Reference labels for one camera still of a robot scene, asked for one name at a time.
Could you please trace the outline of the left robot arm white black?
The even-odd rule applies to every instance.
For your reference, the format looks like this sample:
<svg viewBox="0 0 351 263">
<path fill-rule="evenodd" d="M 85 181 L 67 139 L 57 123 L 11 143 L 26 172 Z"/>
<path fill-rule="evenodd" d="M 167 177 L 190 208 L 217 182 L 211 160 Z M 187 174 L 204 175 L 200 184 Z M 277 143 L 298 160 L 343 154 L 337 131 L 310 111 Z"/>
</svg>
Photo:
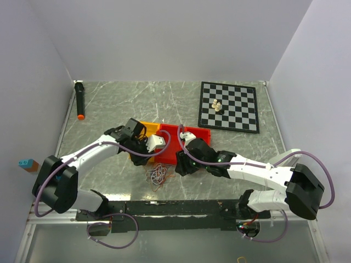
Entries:
<svg viewBox="0 0 351 263">
<path fill-rule="evenodd" d="M 62 214 L 69 209 L 88 211 L 96 220 L 106 218 L 108 198 L 96 190 L 83 190 L 82 179 L 97 164 L 121 152 L 127 152 L 135 166 L 146 165 L 155 156 L 157 148 L 163 148 L 165 141 L 155 134 L 146 135 L 147 128 L 131 118 L 126 125 L 106 130 L 93 143 L 60 158 L 51 155 L 41 165 L 32 189 L 35 196 L 34 213 L 41 218 L 53 211 Z M 39 212 L 43 202 L 50 207 L 45 213 Z"/>
</svg>

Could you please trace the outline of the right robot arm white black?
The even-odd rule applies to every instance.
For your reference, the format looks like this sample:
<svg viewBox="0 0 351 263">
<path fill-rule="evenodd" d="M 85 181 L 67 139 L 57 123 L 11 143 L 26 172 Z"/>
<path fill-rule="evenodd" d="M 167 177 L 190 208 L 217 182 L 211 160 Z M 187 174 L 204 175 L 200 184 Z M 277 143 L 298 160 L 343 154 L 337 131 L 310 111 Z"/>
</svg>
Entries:
<svg viewBox="0 0 351 263">
<path fill-rule="evenodd" d="M 229 151 L 215 151 L 203 139 L 179 139 L 176 172 L 185 176 L 200 169 L 216 177 L 239 179 L 267 187 L 247 190 L 239 201 L 240 214 L 252 218 L 270 210 L 289 210 L 300 218 L 315 220 L 321 209 L 324 186 L 304 164 L 294 167 L 261 163 Z"/>
</svg>

